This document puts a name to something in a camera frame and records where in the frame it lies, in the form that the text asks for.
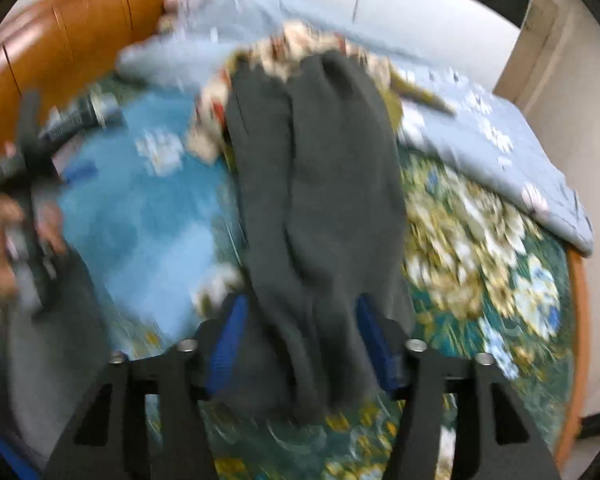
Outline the grey sleeved left forearm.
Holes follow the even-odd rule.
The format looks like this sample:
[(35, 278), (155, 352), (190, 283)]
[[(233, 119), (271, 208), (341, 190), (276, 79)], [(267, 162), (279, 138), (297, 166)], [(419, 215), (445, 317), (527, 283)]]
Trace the grey sleeved left forearm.
[(59, 259), (55, 292), (35, 316), (0, 302), (0, 437), (36, 471), (110, 352), (93, 282), (73, 249)]

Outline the person's left hand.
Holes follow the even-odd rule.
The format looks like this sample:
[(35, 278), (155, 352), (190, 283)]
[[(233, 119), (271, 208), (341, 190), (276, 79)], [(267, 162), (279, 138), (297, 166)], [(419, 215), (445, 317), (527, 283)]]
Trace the person's left hand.
[[(16, 251), (10, 234), (24, 220), (26, 215), (17, 202), (0, 195), (0, 302), (14, 299), (18, 292), (14, 270)], [(38, 239), (50, 248), (54, 256), (63, 256), (68, 252), (64, 239), (64, 218), (55, 203), (43, 205), (35, 229)]]

